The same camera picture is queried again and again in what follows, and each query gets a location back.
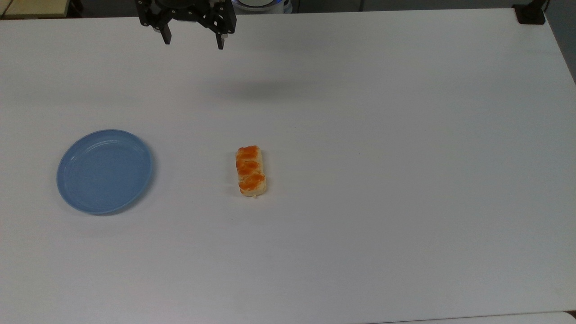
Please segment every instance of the table surface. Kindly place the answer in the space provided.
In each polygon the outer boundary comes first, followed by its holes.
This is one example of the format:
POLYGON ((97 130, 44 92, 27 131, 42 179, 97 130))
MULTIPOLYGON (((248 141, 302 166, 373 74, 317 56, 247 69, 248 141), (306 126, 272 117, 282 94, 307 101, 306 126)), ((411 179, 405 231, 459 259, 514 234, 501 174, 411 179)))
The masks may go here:
POLYGON ((410 321, 403 324, 574 324, 576 319, 565 312, 521 314, 473 318, 453 318, 435 321, 410 321))
POLYGON ((0 21, 0 322, 374 323, 576 308, 576 86, 511 9, 0 21), (155 178, 66 205, 123 129, 155 178), (240 195, 234 153, 264 152, 240 195))

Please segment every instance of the bread roll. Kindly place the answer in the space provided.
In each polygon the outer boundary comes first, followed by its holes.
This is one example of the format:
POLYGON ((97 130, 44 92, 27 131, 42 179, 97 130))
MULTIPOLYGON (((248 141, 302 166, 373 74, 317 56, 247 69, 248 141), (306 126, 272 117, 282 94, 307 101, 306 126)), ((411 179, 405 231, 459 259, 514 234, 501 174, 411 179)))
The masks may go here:
POLYGON ((238 171, 238 187, 243 195, 256 198, 266 191, 262 151, 258 146, 238 149, 236 171, 238 171))

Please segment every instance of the orange glaze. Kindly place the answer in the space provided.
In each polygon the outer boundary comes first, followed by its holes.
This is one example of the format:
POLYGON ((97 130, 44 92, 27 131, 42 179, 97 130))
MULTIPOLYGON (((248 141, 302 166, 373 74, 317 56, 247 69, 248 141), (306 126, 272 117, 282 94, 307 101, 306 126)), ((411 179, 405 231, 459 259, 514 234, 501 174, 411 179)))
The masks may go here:
POLYGON ((238 149, 237 160, 253 160, 258 157, 258 146, 252 145, 238 149))
POLYGON ((262 181, 264 181, 264 175, 254 174, 244 179, 238 185, 240 187, 240 190, 250 191, 256 189, 261 184, 262 181))
POLYGON ((236 170, 238 170, 239 176, 247 176, 258 169, 258 163, 256 161, 236 161, 236 170))

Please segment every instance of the black bracket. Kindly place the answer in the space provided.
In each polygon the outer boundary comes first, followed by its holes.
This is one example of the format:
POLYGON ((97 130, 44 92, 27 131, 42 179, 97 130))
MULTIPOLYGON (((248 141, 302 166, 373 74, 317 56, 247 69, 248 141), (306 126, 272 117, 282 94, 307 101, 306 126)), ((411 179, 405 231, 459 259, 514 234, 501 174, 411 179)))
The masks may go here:
POLYGON ((522 25, 544 25, 546 18, 542 7, 548 0, 534 0, 527 5, 513 5, 516 18, 522 25))
POLYGON ((170 44, 170 20, 195 21, 216 34, 218 48, 236 31, 236 15, 231 0, 134 0, 140 24, 152 26, 170 44))

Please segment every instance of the floor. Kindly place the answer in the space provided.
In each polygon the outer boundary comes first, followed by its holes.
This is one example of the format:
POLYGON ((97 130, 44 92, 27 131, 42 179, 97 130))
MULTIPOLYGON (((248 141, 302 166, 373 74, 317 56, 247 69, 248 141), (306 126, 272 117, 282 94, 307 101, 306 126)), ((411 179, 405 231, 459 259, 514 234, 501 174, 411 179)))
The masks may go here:
MULTIPOLYGON (((129 17, 136 16, 134 0, 76 0, 82 11, 71 10, 71 16, 129 17)), ((510 8, 529 0, 292 0, 296 13, 355 12, 382 10, 431 10, 510 8)), ((576 0, 550 0, 546 12, 550 26, 562 50, 572 78, 576 80, 576 0)))

